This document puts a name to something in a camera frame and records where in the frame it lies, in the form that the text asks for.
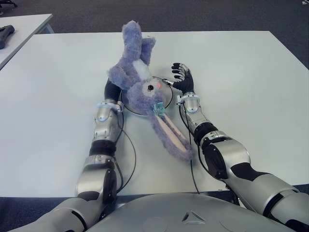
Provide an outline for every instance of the teal tag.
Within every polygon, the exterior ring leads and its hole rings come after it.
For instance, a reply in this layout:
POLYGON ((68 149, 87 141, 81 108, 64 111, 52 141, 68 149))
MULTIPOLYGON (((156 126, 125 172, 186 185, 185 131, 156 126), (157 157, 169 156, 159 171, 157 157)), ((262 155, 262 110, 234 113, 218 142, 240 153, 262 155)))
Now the teal tag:
POLYGON ((164 117, 164 113, 166 112, 163 102, 159 102, 157 104, 154 104, 154 113, 158 115, 159 117, 164 117))

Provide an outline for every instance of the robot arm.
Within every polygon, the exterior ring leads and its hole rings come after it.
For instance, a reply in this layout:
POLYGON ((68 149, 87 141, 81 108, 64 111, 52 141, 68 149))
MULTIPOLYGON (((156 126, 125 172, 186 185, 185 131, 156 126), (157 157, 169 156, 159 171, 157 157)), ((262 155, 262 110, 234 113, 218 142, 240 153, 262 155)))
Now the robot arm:
POLYGON ((94 138, 83 171, 76 185, 75 198, 69 198, 35 222, 12 232, 83 232, 96 224, 116 198, 114 153, 121 132, 118 101, 121 89, 110 81, 105 87, 105 102, 99 104, 94 138))
POLYGON ((224 181, 248 209, 294 230, 308 229, 309 195, 272 174, 254 170, 246 148, 203 115, 190 70, 180 63, 174 63, 172 69, 181 75, 175 76, 181 81, 164 82, 183 92, 178 97, 182 118, 187 119, 194 141, 202 149, 209 173, 224 181))

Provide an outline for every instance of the white table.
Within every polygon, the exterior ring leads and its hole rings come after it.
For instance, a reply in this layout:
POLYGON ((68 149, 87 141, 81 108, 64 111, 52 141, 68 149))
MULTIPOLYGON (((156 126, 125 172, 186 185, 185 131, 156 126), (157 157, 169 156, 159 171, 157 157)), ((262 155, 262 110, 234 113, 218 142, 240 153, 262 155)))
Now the white table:
POLYGON ((0 69, 15 55, 16 52, 31 38, 42 31, 54 33, 49 25, 52 14, 37 14, 14 17, 1 17, 0 28, 12 25, 15 32, 8 36, 5 47, 0 49, 0 69))
MULTIPOLYGON (((204 113, 247 147, 253 168, 309 183, 309 72, 270 32, 147 35, 157 39, 152 74, 171 78, 173 62, 190 67, 204 113)), ((0 196, 74 196, 106 71, 122 44, 120 33, 34 35, 2 69, 0 196)), ((187 136, 175 98, 168 115, 187 136)), ((194 192, 190 166, 166 152, 149 121, 128 111, 125 117, 138 158, 120 194, 194 192)), ((134 159, 125 137, 116 156, 127 180, 134 159)), ((199 164, 194 173, 201 191, 225 188, 199 164)))

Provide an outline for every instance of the stuffed bunny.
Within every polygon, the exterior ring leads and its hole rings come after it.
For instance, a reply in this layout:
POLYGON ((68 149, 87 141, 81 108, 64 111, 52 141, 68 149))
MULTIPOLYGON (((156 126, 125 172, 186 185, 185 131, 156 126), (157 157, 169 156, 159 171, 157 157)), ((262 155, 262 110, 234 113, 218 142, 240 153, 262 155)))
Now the stuffed bunny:
POLYGON ((109 80, 126 90, 129 104, 149 117, 151 125, 167 151, 181 160, 192 158, 188 140, 165 113, 161 84, 149 71, 154 38, 142 38, 138 23, 130 21, 122 29, 124 52, 119 62, 108 71, 109 80))

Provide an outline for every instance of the pink inner ear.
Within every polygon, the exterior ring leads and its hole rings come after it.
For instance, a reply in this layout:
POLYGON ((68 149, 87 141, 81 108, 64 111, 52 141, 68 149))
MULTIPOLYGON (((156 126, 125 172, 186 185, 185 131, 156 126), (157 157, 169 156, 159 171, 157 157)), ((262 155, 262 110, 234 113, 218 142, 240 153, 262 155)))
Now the pink inner ear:
POLYGON ((161 128, 164 130, 168 138, 172 141, 172 143, 177 146, 181 151, 185 152, 186 149, 177 136, 173 133, 173 131, 165 124, 165 122, 157 115, 155 115, 156 119, 158 120, 161 128))
POLYGON ((174 125, 174 123, 172 123, 170 118, 166 114, 163 114, 163 115, 165 117, 165 120, 169 123, 169 125, 171 127, 173 127, 173 129, 176 131, 176 133, 179 134, 183 139, 186 139, 185 136, 180 132, 180 130, 178 130, 178 128, 174 125))

